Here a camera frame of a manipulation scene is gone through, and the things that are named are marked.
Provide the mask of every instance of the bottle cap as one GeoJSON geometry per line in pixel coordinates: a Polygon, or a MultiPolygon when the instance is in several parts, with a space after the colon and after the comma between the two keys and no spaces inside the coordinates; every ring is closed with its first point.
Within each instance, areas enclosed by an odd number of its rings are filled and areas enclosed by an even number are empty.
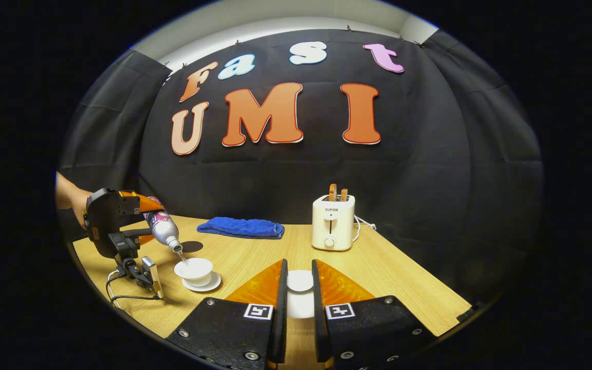
{"type": "Polygon", "coordinates": [[[175,253],[181,251],[181,244],[174,236],[167,237],[166,241],[169,243],[169,248],[175,253]]]}

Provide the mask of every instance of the screw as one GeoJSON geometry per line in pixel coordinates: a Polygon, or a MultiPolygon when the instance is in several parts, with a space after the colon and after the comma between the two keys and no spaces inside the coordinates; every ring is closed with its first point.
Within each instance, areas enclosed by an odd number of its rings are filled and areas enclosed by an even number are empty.
{"type": "Polygon", "coordinates": [[[248,360],[254,361],[254,360],[258,360],[259,359],[259,355],[254,353],[254,352],[246,352],[244,353],[245,358],[247,358],[248,360]]]}

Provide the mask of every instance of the white cable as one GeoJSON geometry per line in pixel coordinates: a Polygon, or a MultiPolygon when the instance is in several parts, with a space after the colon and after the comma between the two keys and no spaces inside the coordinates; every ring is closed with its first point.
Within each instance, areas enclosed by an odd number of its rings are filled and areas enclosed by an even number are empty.
{"type": "Polygon", "coordinates": [[[360,236],[360,221],[366,223],[367,225],[369,225],[369,227],[371,227],[372,229],[376,230],[376,224],[370,224],[367,221],[359,218],[356,215],[353,215],[353,216],[355,217],[355,221],[357,221],[357,223],[358,223],[358,233],[355,234],[355,237],[353,238],[353,242],[360,236]]]}
{"type": "Polygon", "coordinates": [[[358,217],[356,215],[353,215],[355,217],[355,221],[358,222],[358,233],[355,234],[355,237],[353,237],[353,242],[358,238],[358,236],[360,236],[360,221],[358,220],[358,217]]]}
{"type": "MultiPolygon", "coordinates": [[[[111,275],[115,274],[116,272],[118,272],[118,270],[111,271],[111,273],[108,274],[108,277],[106,277],[106,281],[110,281],[111,280],[111,275]]],[[[111,288],[111,283],[108,284],[108,290],[111,292],[111,297],[115,297],[116,296],[115,294],[113,294],[113,288],[111,288]]],[[[113,303],[115,305],[117,305],[118,308],[120,308],[120,304],[118,304],[118,301],[113,301],[113,303]]]]}

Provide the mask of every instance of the power cord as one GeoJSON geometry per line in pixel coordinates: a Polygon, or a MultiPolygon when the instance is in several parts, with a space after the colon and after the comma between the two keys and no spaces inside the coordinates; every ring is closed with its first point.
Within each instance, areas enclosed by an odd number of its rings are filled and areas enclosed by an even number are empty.
{"type": "Polygon", "coordinates": [[[111,279],[111,275],[115,274],[116,272],[118,272],[118,270],[113,270],[111,271],[110,274],[108,274],[108,277],[106,278],[106,286],[105,286],[105,290],[106,290],[106,295],[108,296],[108,300],[111,300],[111,295],[115,295],[113,294],[113,288],[109,285],[111,284],[112,281],[114,281],[115,279],[120,279],[122,277],[122,275],[118,275],[115,278],[111,279]]]}
{"type": "Polygon", "coordinates": [[[121,277],[123,277],[124,275],[118,275],[115,278],[111,279],[111,275],[115,274],[116,272],[118,272],[118,270],[115,271],[111,271],[110,274],[108,274],[108,277],[106,278],[106,295],[108,295],[108,299],[111,301],[111,304],[115,304],[118,306],[118,308],[122,309],[120,307],[120,304],[118,304],[118,302],[115,302],[115,300],[117,300],[118,298],[135,298],[137,300],[159,300],[159,296],[155,295],[154,297],[139,297],[138,295],[114,295],[113,294],[113,288],[110,286],[111,282],[114,281],[115,279],[119,279],[121,277]]]}
{"type": "Polygon", "coordinates": [[[371,227],[372,229],[376,230],[376,224],[370,224],[367,221],[359,218],[356,215],[353,215],[353,216],[355,217],[355,221],[357,221],[357,223],[358,223],[358,233],[355,234],[355,237],[353,237],[353,242],[360,236],[360,221],[366,223],[367,225],[369,225],[369,227],[371,227]]]}
{"type": "Polygon", "coordinates": [[[151,301],[160,299],[158,295],[155,295],[154,297],[138,297],[137,295],[116,295],[115,297],[111,298],[111,303],[113,303],[118,298],[135,298],[137,300],[151,300],[151,301]]]}

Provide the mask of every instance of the saucer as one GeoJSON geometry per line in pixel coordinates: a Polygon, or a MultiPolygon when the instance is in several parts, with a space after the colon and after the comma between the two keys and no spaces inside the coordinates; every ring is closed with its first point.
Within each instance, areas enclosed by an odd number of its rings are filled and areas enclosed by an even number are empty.
{"type": "Polygon", "coordinates": [[[211,281],[209,281],[209,283],[207,283],[207,285],[193,286],[189,283],[186,283],[186,280],[184,280],[184,279],[181,279],[181,284],[184,285],[185,287],[189,288],[190,290],[193,290],[194,292],[207,292],[209,290],[216,289],[220,285],[221,278],[220,278],[220,275],[217,274],[216,272],[212,271],[211,273],[212,273],[212,279],[211,279],[211,281]]]}

